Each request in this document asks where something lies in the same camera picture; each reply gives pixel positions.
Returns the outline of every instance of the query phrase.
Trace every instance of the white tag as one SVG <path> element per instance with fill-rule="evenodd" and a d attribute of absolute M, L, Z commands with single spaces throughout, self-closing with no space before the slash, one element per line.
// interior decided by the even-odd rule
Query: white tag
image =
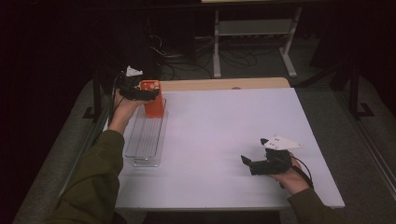
<path fill-rule="evenodd" d="M 274 137 L 269 139 L 268 142 L 264 144 L 264 146 L 274 150 L 287 150 L 291 148 L 304 147 L 304 145 L 301 143 L 291 141 L 279 135 L 275 135 Z"/>
<path fill-rule="evenodd" d="M 142 71 L 134 70 L 131 66 L 127 67 L 127 69 L 126 69 L 127 77 L 134 77 L 134 76 L 140 76 L 140 75 L 143 75 Z"/>

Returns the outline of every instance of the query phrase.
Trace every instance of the person's right hand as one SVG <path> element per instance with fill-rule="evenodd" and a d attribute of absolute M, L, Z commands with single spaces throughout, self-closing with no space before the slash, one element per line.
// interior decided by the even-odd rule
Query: person's right hand
<path fill-rule="evenodd" d="M 297 162 L 297 160 L 294 159 L 294 155 L 292 153 L 290 153 L 290 155 L 291 155 L 292 165 L 295 165 L 301 169 L 301 165 L 300 163 Z M 305 189 L 309 189 L 308 183 L 306 183 L 303 177 L 300 174 L 298 174 L 295 170 L 293 170 L 291 167 L 287 172 L 283 174 L 270 175 L 270 176 L 276 181 L 278 181 L 280 184 L 282 184 L 283 187 L 285 187 L 285 189 L 291 195 L 296 194 Z"/>

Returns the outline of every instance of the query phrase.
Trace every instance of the orange object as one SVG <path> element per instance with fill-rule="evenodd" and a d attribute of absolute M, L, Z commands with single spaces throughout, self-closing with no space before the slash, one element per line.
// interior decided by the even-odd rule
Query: orange object
<path fill-rule="evenodd" d="M 155 97 L 154 101 L 145 104 L 146 116 L 149 118 L 162 118 L 163 117 L 163 93 L 161 83 L 159 80 L 143 80 L 140 82 L 140 90 L 154 91 L 159 90 L 159 94 Z"/>

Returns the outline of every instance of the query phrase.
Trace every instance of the person's left hand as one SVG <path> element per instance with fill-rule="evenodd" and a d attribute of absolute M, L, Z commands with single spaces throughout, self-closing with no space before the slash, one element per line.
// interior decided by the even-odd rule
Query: person's left hand
<path fill-rule="evenodd" d="M 140 105 L 147 104 L 149 101 L 133 101 L 128 100 L 120 95 L 120 91 L 116 90 L 116 97 L 114 102 L 114 115 L 108 129 L 119 133 L 124 133 L 129 119 L 134 115 L 134 112 Z"/>

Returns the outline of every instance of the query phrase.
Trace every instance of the hand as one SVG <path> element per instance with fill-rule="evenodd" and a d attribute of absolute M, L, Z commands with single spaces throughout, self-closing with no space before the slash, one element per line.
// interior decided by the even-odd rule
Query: hand
<path fill-rule="evenodd" d="M 300 163 L 297 162 L 297 160 L 294 159 L 294 155 L 292 153 L 290 153 L 290 155 L 291 155 L 292 165 L 295 165 L 301 169 L 301 165 Z M 303 177 L 292 168 L 289 168 L 289 170 L 283 174 L 270 175 L 270 176 L 276 181 L 278 181 L 280 184 L 282 184 L 283 187 L 285 187 L 285 189 L 291 195 L 296 194 L 305 189 L 309 189 L 308 183 L 306 183 Z"/>
<path fill-rule="evenodd" d="M 113 119 L 108 126 L 109 130 L 113 130 L 123 134 L 128 125 L 129 120 L 134 115 L 134 112 L 140 105 L 144 105 L 149 101 L 132 101 L 120 95 L 120 91 L 116 90 L 116 97 L 114 101 L 115 111 Z"/>

